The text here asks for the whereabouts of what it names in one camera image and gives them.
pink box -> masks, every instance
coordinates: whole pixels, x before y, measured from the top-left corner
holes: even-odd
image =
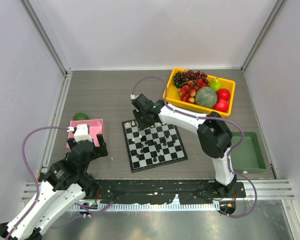
[[[76,127],[79,124],[88,124],[89,125],[89,133],[93,139],[94,145],[96,147],[99,147],[99,142],[97,139],[97,134],[102,134],[103,139],[105,139],[105,123],[103,119],[91,119],[91,120],[80,120],[80,121],[71,121],[70,127]],[[74,134],[72,132],[69,132],[68,139],[74,138]]]

melon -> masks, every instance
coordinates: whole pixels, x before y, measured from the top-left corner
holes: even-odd
[[[217,99],[218,96],[215,90],[208,86],[200,88],[194,97],[195,104],[210,109],[216,105]]]

green bowl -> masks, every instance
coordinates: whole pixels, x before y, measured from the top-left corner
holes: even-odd
[[[240,132],[233,132],[232,147],[240,141],[240,138]],[[238,173],[247,171],[248,174],[259,174],[267,169],[257,133],[244,132],[243,142],[231,152],[231,162],[233,170]]]

red apple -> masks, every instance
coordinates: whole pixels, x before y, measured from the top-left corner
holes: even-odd
[[[228,101],[230,99],[230,97],[231,97],[231,93],[226,88],[221,88],[216,93],[216,95],[218,96],[218,99],[223,99],[223,100],[226,100],[226,101]]]
[[[216,101],[216,104],[213,107],[213,109],[224,113],[228,110],[228,108],[229,108],[229,104],[224,99],[218,99]]]

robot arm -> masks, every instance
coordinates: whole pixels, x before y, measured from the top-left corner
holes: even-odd
[[[91,198],[97,191],[97,182],[87,168],[92,160],[108,155],[103,136],[97,135],[99,146],[95,147],[87,124],[69,130],[74,132],[74,138],[68,139],[71,152],[51,165],[40,185],[38,200],[33,196],[18,216],[0,224],[1,237],[5,238],[14,229],[10,240],[40,240],[69,207],[85,197]],[[35,201],[29,214],[15,227]]]
[[[233,135],[225,122],[200,118],[220,118],[218,113],[212,112],[209,115],[193,113],[169,104],[172,109],[184,113],[181,114],[169,109],[162,100],[153,103],[143,94],[132,100],[132,104],[136,108],[133,110],[133,115],[141,128],[147,128],[159,122],[173,124],[196,134],[202,150],[212,158],[215,180],[218,183],[217,190],[222,195],[231,192],[237,180],[237,177],[229,171],[227,163],[227,154],[230,150]],[[196,116],[196,118],[187,116],[187,114]]]

